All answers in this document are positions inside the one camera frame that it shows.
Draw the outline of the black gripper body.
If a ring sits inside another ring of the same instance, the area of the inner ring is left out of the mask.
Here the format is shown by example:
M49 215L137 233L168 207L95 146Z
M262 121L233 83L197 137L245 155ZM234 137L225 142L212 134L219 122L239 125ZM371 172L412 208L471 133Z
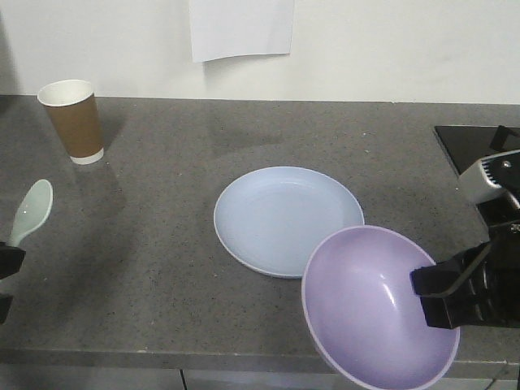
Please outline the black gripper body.
M453 298L454 327L519 326L519 222L495 225L489 241L454 256L464 278Z

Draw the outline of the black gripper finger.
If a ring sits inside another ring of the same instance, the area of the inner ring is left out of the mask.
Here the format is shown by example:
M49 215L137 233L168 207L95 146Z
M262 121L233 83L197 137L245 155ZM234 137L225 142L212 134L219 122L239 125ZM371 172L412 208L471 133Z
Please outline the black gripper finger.
M13 302L12 295L2 294L0 296L0 323L1 324L4 324L6 322L12 302Z
M419 296L463 296L471 294L468 279L454 287L466 269L463 261L450 261L424 266L410 272L414 292Z
M0 245L0 278L3 280L20 271L26 252L5 242Z
M436 297L420 297L422 310L429 327L454 329L463 324L458 304Z

